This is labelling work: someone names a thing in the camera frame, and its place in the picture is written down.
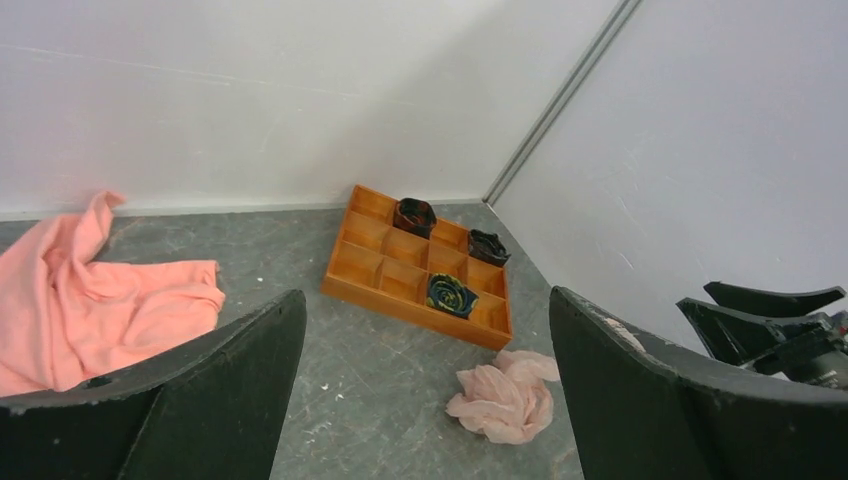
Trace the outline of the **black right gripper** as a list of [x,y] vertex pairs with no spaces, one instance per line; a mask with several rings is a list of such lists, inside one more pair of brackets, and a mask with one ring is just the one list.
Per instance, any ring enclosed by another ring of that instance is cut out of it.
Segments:
[[834,327],[826,314],[811,314],[843,299],[842,287],[780,293],[712,281],[704,290],[719,306],[685,298],[677,307],[714,359],[789,367],[792,381],[847,389],[847,312],[831,317]]

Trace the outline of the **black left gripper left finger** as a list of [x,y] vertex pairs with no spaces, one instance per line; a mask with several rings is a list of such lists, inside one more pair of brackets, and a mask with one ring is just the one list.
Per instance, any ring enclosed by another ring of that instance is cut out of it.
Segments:
[[265,479],[307,326],[289,290],[71,390],[1,401],[5,479]]

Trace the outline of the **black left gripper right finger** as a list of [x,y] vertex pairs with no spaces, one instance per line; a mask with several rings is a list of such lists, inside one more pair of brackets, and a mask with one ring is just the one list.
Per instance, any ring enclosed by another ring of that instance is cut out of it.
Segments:
[[843,479],[847,394],[705,357],[572,290],[549,323],[588,479]]

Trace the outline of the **pink translucent trash bag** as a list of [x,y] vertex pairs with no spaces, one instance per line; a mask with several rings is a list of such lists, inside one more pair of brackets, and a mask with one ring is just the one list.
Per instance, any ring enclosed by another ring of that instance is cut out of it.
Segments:
[[526,444],[553,421],[547,384],[560,374],[552,357],[502,350],[490,364],[459,371],[457,379],[463,391],[447,402],[446,413],[492,443]]

